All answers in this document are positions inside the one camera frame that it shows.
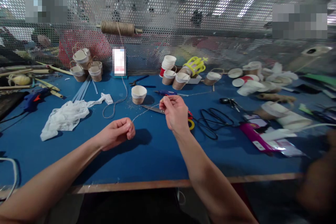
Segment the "blue tabletop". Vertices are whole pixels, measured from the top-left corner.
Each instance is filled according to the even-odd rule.
[[[65,102],[71,100],[82,83],[69,76],[54,80],[53,84],[61,89],[66,99],[62,100],[56,96],[48,96],[45,102],[38,105],[38,110],[24,118],[23,116],[0,124],[0,151],[5,151],[6,156],[15,159],[19,165],[21,175],[20,186],[24,185],[41,170],[62,158],[67,153],[84,143],[86,140],[97,134],[112,120],[122,117],[133,119],[144,111],[140,105],[132,103],[131,88],[129,82],[138,77],[133,76],[125,83],[128,87],[129,96],[120,104],[116,105],[115,116],[112,119],[105,119],[102,111],[106,103],[95,105],[91,108],[90,114],[82,119],[79,125],[72,131],[60,132],[58,136],[42,142],[40,133],[44,127],[49,114],[54,108],[60,108]],[[141,80],[142,85],[156,85],[157,88],[148,88],[145,103],[157,104],[162,98],[153,90],[166,89],[173,91],[172,86],[164,86],[159,76],[150,76]],[[195,118],[200,118],[200,109],[210,107],[216,108],[233,118],[235,123],[241,121],[237,111],[228,105],[219,103],[219,98],[234,98],[246,110],[253,111],[263,102],[254,97],[240,96],[237,88],[231,85],[232,79],[224,76],[216,83],[215,92],[185,97],[184,101]],[[105,76],[102,82],[96,83],[99,94],[96,94],[93,84],[90,84],[85,95],[86,101],[98,100],[100,93],[111,94],[114,101],[125,97],[125,88],[121,79]],[[179,93],[193,94],[211,91],[211,86],[202,83],[199,85],[186,85]],[[292,95],[287,91],[280,94]],[[324,94],[295,94],[299,99],[296,101],[296,108],[299,103],[305,103],[308,107],[316,110],[316,103],[323,103],[326,106],[334,105]],[[295,112],[304,115],[303,112],[295,109]],[[13,117],[22,112],[22,105],[16,107],[6,118]],[[113,106],[107,108],[105,116],[113,113]],[[78,177],[75,185],[79,184],[105,184],[142,182],[159,180],[181,180],[188,179],[188,172],[176,140],[167,128],[165,116],[159,113],[148,111],[138,117],[135,121],[136,135],[133,140],[127,141],[118,147],[102,152]],[[226,127],[218,130],[217,141],[206,138],[196,126],[193,134],[209,158],[221,169],[224,175],[268,175],[279,173],[296,173],[304,169],[304,164],[318,158],[320,150],[323,149],[323,141],[319,137],[327,131],[327,128],[320,128],[317,131],[298,133],[298,137],[289,139],[291,142],[307,154],[305,157],[284,157],[277,153],[268,156],[260,153],[249,139],[238,129]],[[13,171],[10,162],[0,163],[0,186],[13,183]]]

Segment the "blue glue gun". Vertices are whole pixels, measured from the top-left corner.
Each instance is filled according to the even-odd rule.
[[[43,97],[50,92],[49,88],[42,88],[32,92],[24,97],[24,112],[34,112],[37,108],[37,104]]]

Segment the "white fabric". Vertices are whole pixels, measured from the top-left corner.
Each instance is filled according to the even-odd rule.
[[[53,109],[40,135],[41,140],[45,141],[57,136],[57,131],[72,131],[79,120],[89,114],[88,108],[101,104],[104,100],[108,105],[113,103],[110,94],[101,93],[101,98],[97,101],[76,100],[74,103],[68,101],[61,108]]]

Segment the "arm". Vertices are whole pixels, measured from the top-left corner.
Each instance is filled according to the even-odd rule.
[[[191,184],[214,223],[257,223],[223,173],[208,158],[189,131],[188,107],[180,96],[160,101],[167,125],[176,137]]]
[[[0,206],[0,223],[36,220],[57,203],[101,151],[132,139],[134,135],[134,125],[129,118],[113,121],[96,136],[41,171],[6,200]]]

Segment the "perforated metal mesh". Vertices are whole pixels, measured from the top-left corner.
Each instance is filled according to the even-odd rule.
[[[268,28],[275,3],[328,4],[329,39],[271,39],[272,29]],[[309,46],[334,46],[336,0],[68,0],[68,23],[53,24],[25,23],[25,0],[0,0],[0,5],[0,26],[8,29],[2,28],[0,33],[5,47],[1,55],[6,57],[1,61],[26,58],[69,68],[71,49],[82,42],[112,69],[112,46],[122,44],[119,36],[102,34],[96,28],[102,20],[130,22],[144,30],[141,35],[123,37],[131,74],[159,69],[167,54],[176,56],[179,65],[192,56],[202,56],[209,59],[209,67],[228,69],[252,60],[266,65],[286,63]],[[46,51],[36,37],[33,43],[32,34],[47,36],[50,47],[59,50]],[[6,53],[8,50],[18,56]],[[330,61],[334,53],[330,51],[321,61],[321,69],[315,70],[333,72]]]

